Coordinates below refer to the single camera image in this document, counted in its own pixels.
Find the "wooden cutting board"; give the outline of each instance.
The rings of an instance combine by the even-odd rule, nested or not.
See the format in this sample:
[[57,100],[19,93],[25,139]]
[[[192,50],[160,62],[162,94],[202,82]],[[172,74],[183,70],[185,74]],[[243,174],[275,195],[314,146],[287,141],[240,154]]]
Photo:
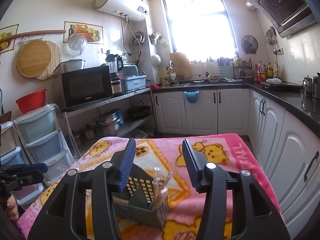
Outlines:
[[39,80],[46,80],[51,78],[57,66],[62,62],[61,50],[58,45],[52,41],[44,42],[49,46],[49,49],[51,51],[51,61],[45,71],[41,75],[36,76],[36,79]]
[[191,78],[191,64],[186,54],[174,52],[170,54],[170,60],[173,61],[175,71],[181,79]]
[[18,70],[25,77],[36,77],[45,71],[50,60],[51,51],[44,41],[30,41],[18,54]]

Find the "pink blanket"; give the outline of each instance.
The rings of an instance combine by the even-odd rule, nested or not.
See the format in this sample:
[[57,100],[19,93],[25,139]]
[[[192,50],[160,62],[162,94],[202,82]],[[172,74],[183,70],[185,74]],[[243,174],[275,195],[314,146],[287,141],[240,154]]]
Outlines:
[[[185,138],[137,139],[134,163],[153,176],[153,168],[158,166],[161,174],[166,176],[170,169],[173,178],[168,184],[169,215],[164,230],[138,225],[132,221],[119,220],[123,240],[162,239],[193,240],[199,229],[205,194],[198,194],[191,186],[187,168],[181,154],[181,144]],[[194,150],[204,153],[206,158],[220,165],[224,170],[239,172],[249,170],[257,179],[271,201],[280,212],[276,195],[245,143],[236,134],[220,134],[189,138]],[[79,171],[92,170],[119,150],[123,150],[128,139],[105,137],[95,143],[90,150],[73,166]],[[43,204],[56,187],[51,185],[21,216],[19,224],[25,234],[28,233]],[[88,238],[93,239],[91,192],[87,191],[86,226]],[[232,194],[227,193],[227,218],[225,239],[231,237],[232,228]]]

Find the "hand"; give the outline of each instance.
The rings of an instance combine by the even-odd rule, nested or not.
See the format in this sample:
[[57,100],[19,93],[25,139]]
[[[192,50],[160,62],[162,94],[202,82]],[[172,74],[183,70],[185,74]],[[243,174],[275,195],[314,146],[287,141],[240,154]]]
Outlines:
[[6,209],[5,213],[7,214],[8,218],[10,220],[18,220],[19,219],[18,206],[17,206],[16,200],[13,196],[8,198],[7,209]]

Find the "blender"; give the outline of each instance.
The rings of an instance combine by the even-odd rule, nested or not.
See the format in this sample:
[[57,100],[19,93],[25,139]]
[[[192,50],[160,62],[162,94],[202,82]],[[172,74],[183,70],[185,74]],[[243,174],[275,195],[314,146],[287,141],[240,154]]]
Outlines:
[[122,57],[118,54],[110,54],[106,58],[106,63],[109,66],[113,96],[118,97],[124,95],[124,88],[119,75],[119,71],[123,69]]

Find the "round bamboo cutting board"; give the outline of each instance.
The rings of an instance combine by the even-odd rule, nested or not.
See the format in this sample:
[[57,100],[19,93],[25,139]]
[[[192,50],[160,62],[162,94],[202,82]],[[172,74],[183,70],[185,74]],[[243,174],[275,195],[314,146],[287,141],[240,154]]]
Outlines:
[[42,74],[51,61],[49,46],[41,40],[30,41],[18,54],[18,70],[25,77],[36,77]]
[[46,80],[53,76],[53,72],[57,68],[57,66],[62,62],[61,57],[61,51],[60,48],[52,41],[44,41],[46,44],[48,44],[50,51],[51,51],[51,61],[45,71],[40,74],[39,76],[36,76],[36,79],[39,80]]

